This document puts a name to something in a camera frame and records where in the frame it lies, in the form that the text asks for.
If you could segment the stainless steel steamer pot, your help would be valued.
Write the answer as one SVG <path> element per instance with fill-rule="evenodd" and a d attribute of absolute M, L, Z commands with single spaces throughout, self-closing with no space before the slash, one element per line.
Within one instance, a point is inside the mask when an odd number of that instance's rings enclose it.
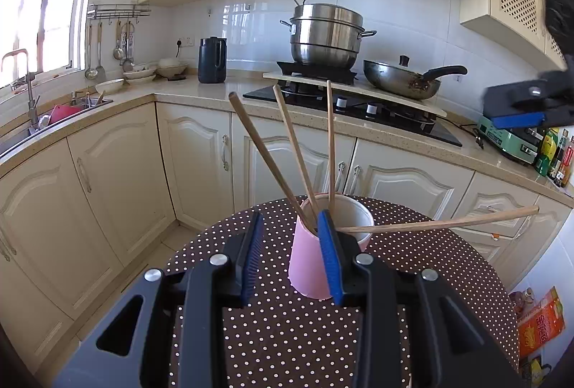
<path fill-rule="evenodd" d="M 363 16 L 351 9 L 320 0 L 294 0 L 289 21 L 290 48 L 296 63 L 350 70 L 358 57 L 362 39 L 376 30 L 363 28 Z"/>

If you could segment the wall utensil rack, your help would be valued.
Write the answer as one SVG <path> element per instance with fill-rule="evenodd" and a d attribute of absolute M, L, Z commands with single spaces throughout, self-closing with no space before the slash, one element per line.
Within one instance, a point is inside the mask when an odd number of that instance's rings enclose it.
<path fill-rule="evenodd" d="M 116 19 L 136 19 L 149 17 L 152 8 L 148 4 L 108 4 L 91 3 L 86 10 L 89 20 L 103 21 Z"/>

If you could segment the white stone board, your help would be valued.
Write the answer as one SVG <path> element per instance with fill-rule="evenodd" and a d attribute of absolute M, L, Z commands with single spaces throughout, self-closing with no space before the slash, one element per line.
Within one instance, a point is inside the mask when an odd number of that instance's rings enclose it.
<path fill-rule="evenodd" d="M 264 72 L 262 74 L 264 79 L 272 79 L 276 81 L 285 81 L 285 82 L 296 82 L 302 83 L 306 85 L 313 85 L 316 87 L 327 87 L 327 82 L 321 79 L 314 79 L 309 77 L 303 76 L 289 76 L 289 75 L 282 75 L 278 72 Z M 430 114 L 434 114 L 439 117 L 447 117 L 447 113 L 441 109 L 440 107 L 435 107 L 433 104 L 428 103 L 426 100 L 413 100 L 405 98 L 404 96 L 398 96 L 392 93 L 388 93 L 382 90 L 377 90 L 373 87 L 369 82 L 366 82 L 364 79 L 359 79 L 357 83 L 353 85 L 345 85 L 341 83 L 333 83 L 332 87 L 334 90 L 360 95 L 360 96 L 368 96 L 371 100 L 386 100 L 390 103 L 396 103 L 403 105 L 404 107 L 411 107 L 420 111 L 424 111 Z"/>

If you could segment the wooden chopstick two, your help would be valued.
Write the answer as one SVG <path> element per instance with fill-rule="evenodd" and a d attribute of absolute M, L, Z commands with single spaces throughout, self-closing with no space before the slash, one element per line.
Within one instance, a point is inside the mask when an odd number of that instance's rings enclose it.
<path fill-rule="evenodd" d="M 317 218 L 317 215 L 319 213 L 318 203 L 317 203 L 316 197 L 314 195 L 313 187 L 312 187 L 312 184 L 310 182 L 309 173 L 307 172 L 307 169 L 306 169 L 305 159 L 302 156 L 302 151 L 301 151 L 301 148 L 299 146 L 299 142 L 297 140 L 294 125 L 292 123 L 289 111 L 287 109 L 287 105 L 284 101 L 284 98 L 283 98 L 283 95 L 282 95 L 282 92 L 281 92 L 279 85 L 275 84 L 272 87 L 272 90 L 273 90 L 273 93 L 275 95 L 275 100 L 276 100 L 277 105 L 279 107 L 279 111 L 280 111 L 282 120 L 284 122 L 286 131 L 287 131 L 288 139 L 292 145 L 292 148 L 293 148 L 293 151 L 294 151 L 294 154 L 296 157 L 296 162 L 298 165 L 300 175 L 302 177 L 302 182 L 304 183 L 305 188 L 306 188 L 307 199 L 309 200 L 311 211 L 314 215 L 314 218 Z"/>

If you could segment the stacked white bowls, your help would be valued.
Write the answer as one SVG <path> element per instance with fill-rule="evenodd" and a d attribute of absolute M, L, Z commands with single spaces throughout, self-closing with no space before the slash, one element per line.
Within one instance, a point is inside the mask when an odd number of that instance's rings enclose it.
<path fill-rule="evenodd" d="M 167 80 L 184 79 L 184 71 L 187 65 L 178 58 L 163 58 L 157 62 L 157 74 Z"/>

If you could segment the wooden chopstick four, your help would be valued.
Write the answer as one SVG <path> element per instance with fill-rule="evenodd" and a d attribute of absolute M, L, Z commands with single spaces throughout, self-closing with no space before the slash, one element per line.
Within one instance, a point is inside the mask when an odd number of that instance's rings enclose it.
<path fill-rule="evenodd" d="M 356 227 L 343 227 L 339 230 L 342 233 L 393 233 L 393 232 L 424 232 L 430 230 L 477 226 L 483 224 L 497 223 L 507 220 L 529 217 L 536 215 L 539 212 L 538 205 L 531 207 L 522 207 L 513 210 L 507 210 L 496 213 L 488 213 L 481 215 L 468 215 L 456 219 L 442 220 L 442 221 L 426 221 L 426 222 L 411 222 L 403 224 L 392 225 L 378 225 L 378 226 L 356 226 Z"/>

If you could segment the orange snack package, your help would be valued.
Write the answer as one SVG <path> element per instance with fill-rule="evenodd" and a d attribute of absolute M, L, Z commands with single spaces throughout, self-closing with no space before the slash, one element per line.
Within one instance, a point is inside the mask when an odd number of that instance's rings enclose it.
<path fill-rule="evenodd" d="M 552 286 L 542 300 L 518 321 L 518 350 L 521 359 L 557 337 L 565 328 L 559 293 Z"/>

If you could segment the black gas stove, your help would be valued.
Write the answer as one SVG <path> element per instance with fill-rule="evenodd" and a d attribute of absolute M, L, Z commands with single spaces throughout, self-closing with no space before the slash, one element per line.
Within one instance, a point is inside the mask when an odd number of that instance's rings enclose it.
<path fill-rule="evenodd" d="M 337 67 L 309 66 L 296 62 L 279 62 L 278 73 L 289 76 L 303 76 L 321 79 L 327 82 L 353 85 L 359 79 L 351 70 Z M 304 107 L 320 111 L 327 110 L 326 87 L 316 87 L 296 82 L 276 81 L 285 102 L 293 107 Z M 348 94 L 333 90 L 334 111 L 355 119 L 361 119 L 400 129 L 410 133 L 418 133 L 424 137 L 440 140 L 447 144 L 460 147 L 462 143 L 445 128 L 439 117 L 411 107 L 390 103 L 386 100 L 371 100 L 368 96 Z"/>

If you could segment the pink cylindrical cup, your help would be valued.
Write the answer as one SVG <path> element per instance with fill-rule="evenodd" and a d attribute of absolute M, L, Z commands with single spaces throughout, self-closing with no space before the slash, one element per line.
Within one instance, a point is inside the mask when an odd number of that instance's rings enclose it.
<path fill-rule="evenodd" d="M 341 194 L 336 195 L 332 218 L 337 227 L 375 224 L 372 213 L 363 203 Z M 288 278 L 292 287 L 309 299 L 325 301 L 331 297 L 319 238 L 302 223 L 300 217 L 296 220 Z"/>

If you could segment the dark blue electric kettle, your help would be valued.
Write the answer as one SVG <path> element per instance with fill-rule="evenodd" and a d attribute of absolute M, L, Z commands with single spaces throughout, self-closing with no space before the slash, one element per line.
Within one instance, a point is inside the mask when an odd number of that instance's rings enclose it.
<path fill-rule="evenodd" d="M 198 47 L 198 81 L 204 84 L 223 83 L 227 77 L 227 40 L 202 38 Z"/>

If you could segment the wooden chopstick three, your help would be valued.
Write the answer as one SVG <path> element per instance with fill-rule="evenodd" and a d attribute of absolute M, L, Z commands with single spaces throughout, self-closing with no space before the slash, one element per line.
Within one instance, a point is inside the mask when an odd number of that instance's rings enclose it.
<path fill-rule="evenodd" d="M 257 150 L 259 151 L 269 171 L 272 173 L 275 181 L 285 194 L 288 202 L 290 203 L 290 206 L 293 207 L 293 210 L 295 210 L 295 212 L 298 214 L 299 218 L 302 220 L 302 223 L 306 226 L 306 228 L 310 232 L 312 232 L 313 231 L 312 221 L 309 219 L 309 217 L 306 216 L 306 213 L 304 213 L 304 211 L 302 210 L 301 205 L 299 204 L 298 200 L 296 199 L 295 195 L 290 189 L 287 181 L 285 180 L 284 176 L 279 170 L 278 165 L 273 160 L 272 155 L 268 152 L 268 148 L 265 147 L 265 143 L 263 142 L 262 137 L 260 137 L 256 127 L 252 123 L 251 118 L 247 113 L 247 111 L 245 110 L 237 93 L 235 92 L 229 93 L 229 102 L 232 108 L 235 110 L 235 113 L 238 116 L 240 122 L 244 126 L 245 131 L 249 134 L 249 137 L 251 138 Z"/>

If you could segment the brown polka dot tablecloth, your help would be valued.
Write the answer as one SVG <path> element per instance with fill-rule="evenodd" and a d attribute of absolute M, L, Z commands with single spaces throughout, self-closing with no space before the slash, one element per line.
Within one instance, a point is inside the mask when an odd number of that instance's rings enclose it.
<path fill-rule="evenodd" d="M 256 211 L 265 219 L 261 268 L 245 309 L 224 312 L 224 339 L 231 387 L 350 387 L 360 315 L 331 301 L 298 293 L 288 278 L 296 215 L 287 200 L 238 211 L 206 230 L 173 233 L 168 274 L 191 268 L 243 232 Z M 436 270 L 518 367 L 518 325 L 510 298 L 488 261 L 451 230 L 374 236 L 368 253 L 406 273 Z"/>

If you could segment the green electric cooker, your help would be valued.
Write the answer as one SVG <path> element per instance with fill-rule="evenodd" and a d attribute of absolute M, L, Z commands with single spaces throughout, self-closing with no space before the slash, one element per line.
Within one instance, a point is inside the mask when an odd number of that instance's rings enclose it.
<path fill-rule="evenodd" d="M 525 166 L 534 164 L 544 138 L 542 133 L 531 128 L 497 129 L 485 116 L 478 120 L 477 128 L 479 133 L 507 158 Z"/>

